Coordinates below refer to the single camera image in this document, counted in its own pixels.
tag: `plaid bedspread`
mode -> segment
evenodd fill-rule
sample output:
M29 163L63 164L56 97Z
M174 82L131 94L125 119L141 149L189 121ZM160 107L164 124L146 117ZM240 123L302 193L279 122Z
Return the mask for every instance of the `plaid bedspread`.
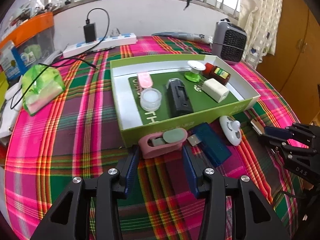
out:
M34 117L18 117L5 164L5 198L10 224L20 239L30 239L51 204L74 176L93 178L126 156L112 98L110 61L125 57L209 51L206 45L164 37L140 37L137 44L86 56L98 71L79 61L59 68L66 91ZM254 107L234 117L241 122L243 140L229 146L232 157L219 170L237 178L247 174L269 202L279 190L299 194L297 176L283 169L282 160L262 147L248 121L285 127L296 116L273 87L256 71L234 66L261 95ZM218 132L217 123L212 127ZM181 153L141 160L134 190L119 201L124 240L198 238L204 200L191 194ZM295 199L281 196L276 213L293 236L297 227ZM94 239L94 201L90 228ZM227 201L226 239L231 239L231 202Z

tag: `black power adapter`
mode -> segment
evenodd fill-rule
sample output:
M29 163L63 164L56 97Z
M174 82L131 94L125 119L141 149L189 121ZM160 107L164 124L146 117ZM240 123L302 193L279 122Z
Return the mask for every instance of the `black power adapter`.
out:
M90 23L89 19L86 19L85 23L86 25L83 26L85 42L90 43L90 42L96 41L97 39L96 24Z

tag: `green box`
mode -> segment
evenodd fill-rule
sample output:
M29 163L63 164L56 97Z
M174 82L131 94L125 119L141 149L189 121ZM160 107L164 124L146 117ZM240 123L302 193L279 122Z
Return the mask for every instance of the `green box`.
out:
M149 71L150 74L189 71L188 60L198 60L202 63L209 62L229 72L231 78L227 87L239 101L162 121L156 120L157 111L145 112L150 123L143 124L129 84L129 78L136 77L137 73L144 71ZM233 115L242 112L251 108L260 97L258 92L241 75L217 56L166 54L131 57L111 61L110 69L119 128L127 147L137 144L140 138L151 133L176 127L183 127L188 130L202 122L210 123L221 115Z

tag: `pink holder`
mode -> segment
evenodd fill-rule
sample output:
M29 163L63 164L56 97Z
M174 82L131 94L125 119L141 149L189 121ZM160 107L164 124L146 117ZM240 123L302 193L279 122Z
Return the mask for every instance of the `pink holder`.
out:
M151 88L153 86L153 81L151 79L148 71L138 73L138 84L139 92L141 93L143 89Z
M140 149L142 151L142 156L144 159L150 159L154 157L158 157L163 154L167 154L172 151L180 150L182 148L183 142L187 139L188 133L186 130L184 130L185 136L182 140L174 142L174 143L167 143L164 145L159 145L159 146L150 146L148 144L149 140L156 139L159 137L162 137L163 132L158 132L158 133L152 133L148 134L144 137L142 137L138 144L140 146Z

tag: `curtain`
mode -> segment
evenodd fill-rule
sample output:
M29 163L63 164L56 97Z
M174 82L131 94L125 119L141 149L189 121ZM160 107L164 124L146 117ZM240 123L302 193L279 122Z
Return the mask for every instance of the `curtain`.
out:
M238 26L247 33L242 60L257 68L262 58L275 54L282 0L240 0Z

